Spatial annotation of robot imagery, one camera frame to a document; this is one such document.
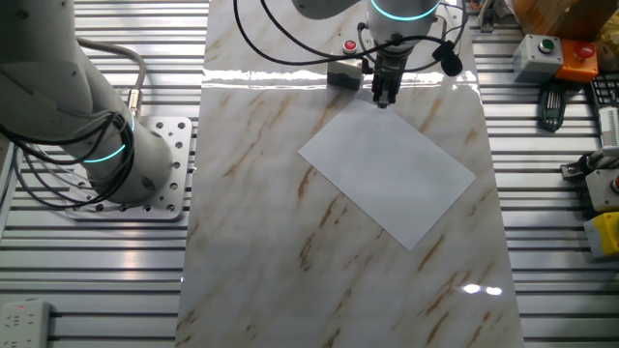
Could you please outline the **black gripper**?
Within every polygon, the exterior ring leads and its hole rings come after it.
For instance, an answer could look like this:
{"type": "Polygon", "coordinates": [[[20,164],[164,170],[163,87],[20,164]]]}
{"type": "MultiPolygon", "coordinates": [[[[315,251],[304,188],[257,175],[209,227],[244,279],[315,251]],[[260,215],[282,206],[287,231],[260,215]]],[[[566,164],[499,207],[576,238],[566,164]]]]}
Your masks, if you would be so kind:
{"type": "Polygon", "coordinates": [[[384,109],[396,102],[403,74],[403,58],[377,55],[373,67],[372,100],[377,107],[384,109]],[[387,92],[387,103],[383,92],[387,92]]]}

